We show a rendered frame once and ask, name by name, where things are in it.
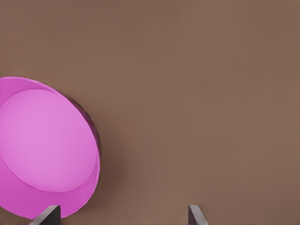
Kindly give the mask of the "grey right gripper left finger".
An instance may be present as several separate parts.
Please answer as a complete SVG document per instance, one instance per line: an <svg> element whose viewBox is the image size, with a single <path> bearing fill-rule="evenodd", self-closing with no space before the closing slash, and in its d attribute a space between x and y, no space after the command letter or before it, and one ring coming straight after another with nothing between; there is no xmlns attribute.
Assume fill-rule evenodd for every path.
<svg viewBox="0 0 300 225"><path fill-rule="evenodd" d="M29 225L61 225L61 209L59 205L47 207Z"/></svg>

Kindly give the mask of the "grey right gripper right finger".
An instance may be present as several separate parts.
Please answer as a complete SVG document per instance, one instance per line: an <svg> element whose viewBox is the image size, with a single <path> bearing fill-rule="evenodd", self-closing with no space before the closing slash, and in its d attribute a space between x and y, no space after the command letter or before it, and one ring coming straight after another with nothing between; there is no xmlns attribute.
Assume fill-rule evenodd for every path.
<svg viewBox="0 0 300 225"><path fill-rule="evenodd" d="M208 225L208 222L198 205L188 206L188 225Z"/></svg>

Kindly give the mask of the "pink plate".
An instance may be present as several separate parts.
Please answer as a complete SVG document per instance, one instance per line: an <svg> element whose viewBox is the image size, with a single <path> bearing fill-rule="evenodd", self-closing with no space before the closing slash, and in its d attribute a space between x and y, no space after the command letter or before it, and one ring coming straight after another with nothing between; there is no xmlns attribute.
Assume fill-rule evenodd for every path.
<svg viewBox="0 0 300 225"><path fill-rule="evenodd" d="M92 197L98 133L72 99L38 81L0 78L0 207L34 219L58 205L67 217Z"/></svg>

